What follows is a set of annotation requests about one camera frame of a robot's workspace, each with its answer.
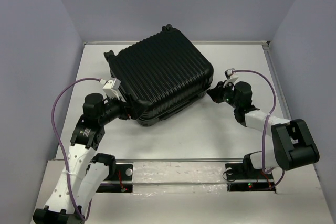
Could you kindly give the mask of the black hard-shell suitcase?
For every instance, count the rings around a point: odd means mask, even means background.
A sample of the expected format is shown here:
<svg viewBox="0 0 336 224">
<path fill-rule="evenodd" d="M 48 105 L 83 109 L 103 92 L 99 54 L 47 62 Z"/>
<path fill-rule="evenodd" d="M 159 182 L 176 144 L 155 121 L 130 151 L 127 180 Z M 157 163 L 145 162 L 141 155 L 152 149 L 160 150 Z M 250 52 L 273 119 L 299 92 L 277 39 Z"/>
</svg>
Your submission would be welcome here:
<svg viewBox="0 0 336 224">
<path fill-rule="evenodd" d="M 153 126 L 205 96 L 214 68 L 191 41 L 167 24 L 161 32 L 118 54 L 104 52 L 110 74 L 130 114 L 141 126 Z"/>
</svg>

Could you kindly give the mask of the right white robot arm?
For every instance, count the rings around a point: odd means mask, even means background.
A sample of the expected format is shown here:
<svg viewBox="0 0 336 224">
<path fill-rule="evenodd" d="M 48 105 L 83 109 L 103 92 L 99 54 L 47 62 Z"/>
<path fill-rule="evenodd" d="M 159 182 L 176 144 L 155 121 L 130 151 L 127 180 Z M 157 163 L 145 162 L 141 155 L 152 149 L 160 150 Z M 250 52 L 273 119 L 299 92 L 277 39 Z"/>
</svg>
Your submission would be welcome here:
<svg viewBox="0 0 336 224">
<path fill-rule="evenodd" d="M 320 153 L 306 122 L 270 116 L 253 105 L 253 92 L 247 82 L 225 84 L 219 82 L 207 94 L 215 103 L 226 102 L 234 109 L 236 121 L 244 127 L 262 132 L 262 140 L 271 137 L 272 149 L 244 156 L 241 171 L 248 178 L 258 175 L 261 169 L 281 168 L 284 171 L 317 163 Z"/>
</svg>

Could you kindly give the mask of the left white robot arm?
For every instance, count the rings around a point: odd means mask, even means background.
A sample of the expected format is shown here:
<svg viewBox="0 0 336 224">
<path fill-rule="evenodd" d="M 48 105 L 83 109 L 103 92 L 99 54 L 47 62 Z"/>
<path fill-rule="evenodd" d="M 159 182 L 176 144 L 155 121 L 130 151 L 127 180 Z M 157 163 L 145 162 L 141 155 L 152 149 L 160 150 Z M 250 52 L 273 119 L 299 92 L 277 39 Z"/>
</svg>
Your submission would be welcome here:
<svg viewBox="0 0 336 224">
<path fill-rule="evenodd" d="M 34 223 L 85 223 L 91 202 L 105 179 L 116 174 L 113 155 L 98 153 L 104 127 L 115 119 L 129 120 L 129 104 L 100 93 L 85 97 L 83 114 L 73 131 L 69 149 L 62 150 L 65 166 L 56 187 L 42 208 L 33 214 Z"/>
</svg>

